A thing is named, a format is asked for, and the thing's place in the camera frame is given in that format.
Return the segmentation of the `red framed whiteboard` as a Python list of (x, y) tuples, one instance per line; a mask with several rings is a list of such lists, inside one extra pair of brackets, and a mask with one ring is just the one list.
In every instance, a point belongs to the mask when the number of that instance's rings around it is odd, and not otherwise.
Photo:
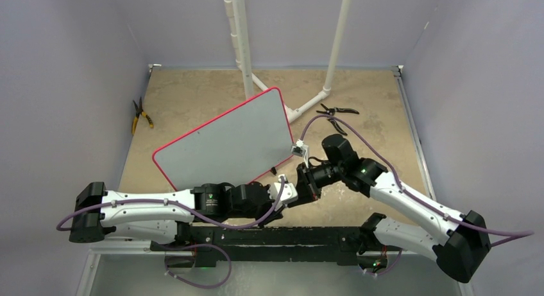
[(291, 158), (293, 134), (272, 87), (156, 149), (152, 160), (173, 189), (246, 184)]

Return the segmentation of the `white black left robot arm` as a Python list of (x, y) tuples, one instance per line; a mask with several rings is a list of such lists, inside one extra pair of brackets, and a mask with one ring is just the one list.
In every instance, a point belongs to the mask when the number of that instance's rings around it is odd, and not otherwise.
[(285, 178), (267, 186), (205, 184), (153, 194), (120, 193), (108, 190), (103, 182), (92, 182), (77, 196), (74, 212), (56, 228), (69, 232), (72, 243), (148, 239), (184, 250), (191, 244), (185, 227), (193, 222), (231, 230), (264, 225), (291, 197)]

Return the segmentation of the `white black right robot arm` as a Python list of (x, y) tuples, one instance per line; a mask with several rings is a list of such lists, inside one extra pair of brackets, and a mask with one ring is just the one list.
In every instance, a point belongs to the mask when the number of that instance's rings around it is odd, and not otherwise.
[(298, 203), (316, 201), (323, 187), (342, 182), (348, 189), (386, 204), (410, 224), (373, 213), (360, 227), (360, 252), (378, 246), (402, 248), (436, 262), (450, 278), (468, 283), (491, 250), (484, 232), (484, 217), (475, 212), (462, 213), (446, 207), (424, 194), (413, 191), (383, 164), (359, 157), (341, 134), (321, 143), (326, 159), (310, 164), (309, 146), (297, 140), (293, 155), (304, 159), (297, 167)]

